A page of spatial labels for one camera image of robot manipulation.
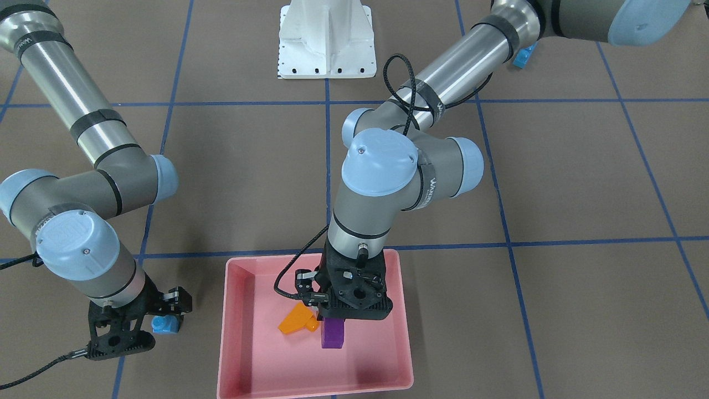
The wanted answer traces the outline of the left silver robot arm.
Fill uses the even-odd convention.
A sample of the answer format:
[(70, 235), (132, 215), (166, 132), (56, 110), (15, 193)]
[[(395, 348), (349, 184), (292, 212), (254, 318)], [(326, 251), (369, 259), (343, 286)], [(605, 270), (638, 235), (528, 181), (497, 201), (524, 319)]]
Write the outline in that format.
[(399, 212), (471, 191), (485, 162), (469, 139), (428, 135), (451, 106), (483, 86), (499, 66), (544, 37), (646, 46), (666, 35), (689, 1), (493, 1), (476, 23), (376, 109), (357, 109), (342, 126), (347, 154), (327, 228), (316, 293), (302, 295), (319, 316), (383, 320), (383, 247)]

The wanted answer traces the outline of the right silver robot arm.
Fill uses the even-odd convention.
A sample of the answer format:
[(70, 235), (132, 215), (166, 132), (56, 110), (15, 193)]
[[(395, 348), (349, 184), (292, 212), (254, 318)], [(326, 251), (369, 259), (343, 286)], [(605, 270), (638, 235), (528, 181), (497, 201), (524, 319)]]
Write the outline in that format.
[(131, 133), (131, 125), (113, 107), (66, 39), (56, 11), (43, 1), (2, 2), (2, 48), (21, 63), (25, 75), (48, 99), (68, 129), (75, 150), (25, 143), (39, 151), (43, 164), (85, 156), (91, 169), (56, 174), (29, 168), (2, 182), (2, 213), (27, 238), (51, 272), (90, 300), (90, 327), (108, 326), (99, 342), (119, 345), (152, 335), (132, 331), (145, 315), (175, 316), (180, 331), (191, 333), (198, 320), (190, 312), (187, 292), (163, 293), (134, 260), (109, 220), (142, 209), (171, 211), (172, 237), (187, 228), (188, 211), (177, 209), (177, 167), (163, 154), (150, 155)]

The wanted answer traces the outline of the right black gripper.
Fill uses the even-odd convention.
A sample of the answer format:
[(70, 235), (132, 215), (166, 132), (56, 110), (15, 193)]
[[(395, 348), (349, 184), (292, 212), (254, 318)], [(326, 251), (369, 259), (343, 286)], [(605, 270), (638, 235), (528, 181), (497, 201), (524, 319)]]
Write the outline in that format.
[(139, 336), (145, 316), (179, 316), (193, 310), (193, 298), (182, 286), (162, 293), (152, 279), (146, 277), (136, 298), (126, 305), (114, 306), (107, 300), (97, 305), (91, 301), (88, 311), (92, 339), (131, 339)]

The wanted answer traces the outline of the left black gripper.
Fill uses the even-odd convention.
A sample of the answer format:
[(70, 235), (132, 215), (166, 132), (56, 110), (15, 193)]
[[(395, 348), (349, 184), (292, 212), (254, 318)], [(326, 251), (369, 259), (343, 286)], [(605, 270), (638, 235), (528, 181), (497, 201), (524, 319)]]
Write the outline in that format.
[(327, 301), (317, 305), (318, 317), (385, 320), (393, 310), (386, 277), (383, 252), (365, 260), (352, 259), (327, 243), (316, 274), (317, 292), (327, 295)]

